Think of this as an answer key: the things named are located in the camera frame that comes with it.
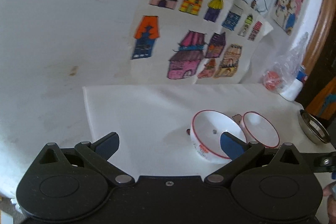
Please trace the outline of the person's right hand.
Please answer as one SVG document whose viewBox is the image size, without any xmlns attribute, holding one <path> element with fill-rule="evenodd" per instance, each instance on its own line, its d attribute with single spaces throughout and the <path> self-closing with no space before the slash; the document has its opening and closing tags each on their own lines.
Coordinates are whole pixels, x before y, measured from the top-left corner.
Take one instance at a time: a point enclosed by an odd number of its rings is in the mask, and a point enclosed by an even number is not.
<svg viewBox="0 0 336 224">
<path fill-rule="evenodd" d="M 327 197 L 327 215 L 329 223 L 336 224 L 335 182 L 323 188 L 323 196 Z"/>
</svg>

